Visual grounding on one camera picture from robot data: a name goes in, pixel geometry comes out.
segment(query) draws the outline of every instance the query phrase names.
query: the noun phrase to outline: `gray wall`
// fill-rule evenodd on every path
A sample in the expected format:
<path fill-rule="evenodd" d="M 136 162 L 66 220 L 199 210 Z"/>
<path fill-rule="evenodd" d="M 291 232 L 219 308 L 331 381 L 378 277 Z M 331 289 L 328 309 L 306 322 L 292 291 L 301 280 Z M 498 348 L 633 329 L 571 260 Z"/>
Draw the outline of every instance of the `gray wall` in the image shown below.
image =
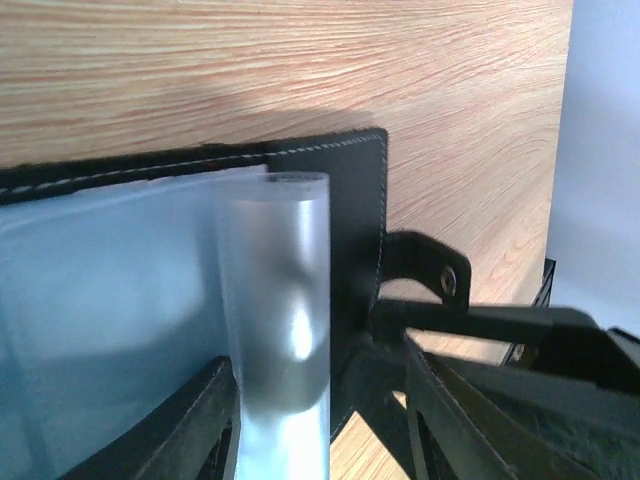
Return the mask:
<path fill-rule="evenodd" d="M 552 303 L 640 334 L 640 2 L 576 0 L 548 256 Z"/>

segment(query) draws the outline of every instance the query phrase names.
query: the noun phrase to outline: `wood grain surface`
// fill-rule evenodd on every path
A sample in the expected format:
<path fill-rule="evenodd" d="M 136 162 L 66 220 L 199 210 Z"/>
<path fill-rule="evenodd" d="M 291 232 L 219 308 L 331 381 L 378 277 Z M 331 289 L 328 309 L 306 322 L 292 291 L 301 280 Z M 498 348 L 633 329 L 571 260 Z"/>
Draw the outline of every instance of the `wood grain surface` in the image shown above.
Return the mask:
<path fill-rule="evenodd" d="M 472 300 L 528 303 L 542 274 L 571 9 L 0 0 L 0 166 L 385 127 L 389 227 L 467 254 Z M 421 341 L 494 360 L 504 349 Z M 332 462 L 336 479 L 404 478 L 357 417 Z"/>

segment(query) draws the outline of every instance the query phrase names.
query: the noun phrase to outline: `wooden table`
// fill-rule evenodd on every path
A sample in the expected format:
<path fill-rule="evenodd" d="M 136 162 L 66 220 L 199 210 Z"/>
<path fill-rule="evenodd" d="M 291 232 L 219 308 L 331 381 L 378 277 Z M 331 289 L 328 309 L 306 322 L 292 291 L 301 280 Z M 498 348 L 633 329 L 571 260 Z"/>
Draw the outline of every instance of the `wooden table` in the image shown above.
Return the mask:
<path fill-rule="evenodd" d="M 381 126 L 389 228 L 464 252 L 473 301 L 530 303 L 571 11 L 571 0 L 0 0 L 0 167 Z M 493 361 L 504 351 L 421 341 Z M 332 455 L 333 478 L 402 478 L 357 417 Z"/>

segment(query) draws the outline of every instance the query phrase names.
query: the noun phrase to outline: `wallet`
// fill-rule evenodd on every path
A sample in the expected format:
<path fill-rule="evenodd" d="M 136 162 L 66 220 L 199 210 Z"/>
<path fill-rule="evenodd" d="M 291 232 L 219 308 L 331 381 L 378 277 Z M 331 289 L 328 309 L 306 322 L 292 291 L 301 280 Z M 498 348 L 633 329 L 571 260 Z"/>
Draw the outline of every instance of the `wallet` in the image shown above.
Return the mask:
<path fill-rule="evenodd" d="M 197 204 L 196 210 L 202 207 L 202 216 L 192 219 L 199 221 L 206 216 L 207 207 L 198 203 L 200 175 L 240 167 L 327 173 L 331 222 L 332 441 L 353 412 L 358 411 L 412 479 L 593 479 L 613 478 L 611 475 L 620 471 L 637 474 L 640 341 L 618 329 L 603 331 L 588 315 L 572 309 L 540 305 L 470 306 L 471 265 L 462 253 L 420 232 L 387 231 L 388 142 L 389 135 L 384 129 L 371 128 L 2 170 L 0 205 L 8 214 L 4 220 L 0 217 L 0 235 L 20 222 L 17 215 L 12 216 L 12 208 L 34 205 L 34 215 L 38 214 L 35 200 L 56 199 L 61 207 L 65 199 L 72 197 L 76 203 L 78 199 L 107 202 L 102 196 L 108 197 L 108 189 L 130 188 L 136 182 L 158 182 L 158 188 L 169 185 L 166 183 L 169 181 L 185 182 L 181 191 L 186 193 L 178 200 Z M 157 210 L 140 210 L 128 218 L 131 222 L 144 222 L 154 212 L 171 210 L 169 203 L 160 202 Z M 81 211 L 83 207 L 74 208 Z M 91 214 L 85 217 L 83 222 L 90 224 Z M 190 220 L 180 217 L 176 221 Z M 148 233 L 146 243 L 125 242 L 128 248 L 122 250 L 122 255 L 138 252 L 136 259 L 149 257 L 152 269 L 152 260 L 165 255 L 165 246 L 170 243 L 160 239 L 165 235 L 173 237 L 169 230 Z M 67 250 L 60 251 L 77 252 L 78 259 L 105 256 L 104 249 L 85 251 L 80 241 L 80 246 L 74 245 L 72 229 L 65 235 L 43 241 L 45 244 L 59 241 L 61 245 L 66 242 Z M 109 245 L 109 229 L 104 227 L 100 235 L 101 245 Z M 182 241 L 170 243 L 171 252 L 187 252 L 181 247 Z M 19 242 L 14 243 L 15 248 L 0 252 L 5 262 L 11 262 L 15 258 L 12 255 L 21 254 Z M 40 257 L 25 257 L 21 269 L 26 269 L 29 262 L 49 261 L 46 248 L 42 248 Z M 173 253 L 166 255 L 163 261 L 173 258 Z M 54 260 L 59 263 L 52 265 L 65 264 L 65 259 Z M 108 263 L 106 260 L 100 263 L 101 272 L 108 272 Z M 91 278 L 98 275 L 91 268 L 78 270 L 86 275 L 86 279 L 78 282 L 83 286 L 82 292 L 84 288 L 90 291 Z M 0 405 L 8 419 L 0 424 L 0 429 L 2 437 L 11 438 L 13 452 L 9 459 L 0 459 L 0 463 L 9 462 L 5 472 L 8 478 L 233 478 L 238 391 L 229 358 L 218 355 L 222 350 L 217 347 L 205 344 L 215 332 L 202 330 L 204 327 L 194 321 L 195 326 L 176 330 L 181 333 L 156 342 L 142 356 L 121 349 L 116 358 L 106 359 L 98 346 L 92 347 L 94 338 L 104 331 L 100 325 L 105 322 L 80 318 L 78 328 L 90 332 L 82 354 L 64 362 L 40 362 L 38 365 L 45 365 L 35 366 L 17 350 L 46 339 L 55 343 L 56 335 L 63 335 L 51 324 L 51 319 L 38 316 L 51 312 L 51 318 L 64 318 L 65 308 L 71 308 L 70 299 L 81 302 L 82 296 L 65 293 L 64 285 L 60 285 L 59 296 L 55 291 L 48 292 L 49 300 L 28 317 L 48 325 L 45 329 L 48 333 L 40 335 L 45 340 L 23 335 L 15 324 L 17 321 L 8 315 L 18 312 L 14 316 L 22 318 L 20 315 L 31 312 L 24 302 L 29 301 L 29 289 L 38 286 L 37 279 L 21 283 L 22 278 L 15 274 L 11 277 L 11 288 L 0 291 L 0 319 L 5 316 L 0 325 L 4 330 L 0 330 L 4 343 L 0 369 L 5 372 L 4 378 L 9 379 L 0 385 Z M 380 298 L 381 284 L 399 278 L 421 283 L 441 303 Z M 118 279 L 113 280 L 116 290 L 113 296 L 105 298 L 125 298 L 135 303 L 136 298 L 130 297 L 135 292 L 120 292 Z M 175 278 L 163 282 L 151 282 L 149 288 L 156 289 L 154 295 L 163 289 L 171 292 L 164 297 L 180 299 L 194 295 L 193 289 L 176 291 L 180 282 Z M 5 280 L 5 285 L 9 285 L 9 280 Z M 539 304 L 548 304 L 549 289 L 547 278 L 537 300 Z M 175 308 L 182 308 L 180 302 L 176 305 Z M 118 315 L 117 305 L 112 307 L 113 310 L 106 308 L 104 315 L 109 312 Z M 84 311 L 75 304 L 73 308 L 74 318 L 77 312 Z M 153 321 L 164 325 L 163 319 Z M 442 357 L 421 351 L 407 336 L 407 328 L 504 341 L 526 346 L 530 354 L 519 356 L 526 361 L 503 366 Z M 24 343 L 16 344 L 16 338 Z M 191 351 L 188 361 L 176 353 L 187 351 Z M 23 374 L 28 370 L 25 362 L 37 373 Z M 130 381 L 122 391 L 110 390 L 105 362 L 109 369 L 116 368 L 128 375 Z M 137 385 L 136 378 L 143 377 L 154 388 L 169 392 L 159 405 L 141 406 L 132 400 L 141 395 L 142 387 Z M 175 384 L 176 379 L 184 381 Z M 91 383 L 92 388 L 83 391 L 83 382 Z M 64 391 L 59 393 L 65 390 L 61 388 L 63 385 L 80 392 L 73 398 L 78 405 L 74 405 L 72 417 L 64 413 L 73 402 Z M 55 405 L 50 407 L 55 410 L 52 417 L 57 422 L 53 426 L 47 423 L 50 418 L 43 418 L 42 406 L 34 405 L 32 400 L 34 392 L 46 397 L 51 389 L 58 392 Z M 406 408 L 393 397 L 396 391 L 407 394 Z M 116 438 L 93 448 L 95 452 L 88 458 L 78 452 L 69 453 L 76 447 L 60 444 L 74 435 L 68 441 L 82 443 L 78 436 L 92 428 L 92 408 L 100 406 L 104 416 L 111 408 L 110 402 L 116 405 L 125 400 L 127 404 L 135 404 L 131 408 L 137 408 L 136 414 L 144 418 L 125 432 L 117 435 L 111 432 Z M 103 423 L 100 428 L 108 436 L 109 422 Z M 51 433 L 54 430 L 58 437 Z M 585 438 L 598 441 L 584 441 Z M 52 444 L 64 454 L 57 455 Z M 613 448 L 611 445 L 626 455 L 605 459 L 606 449 Z"/>

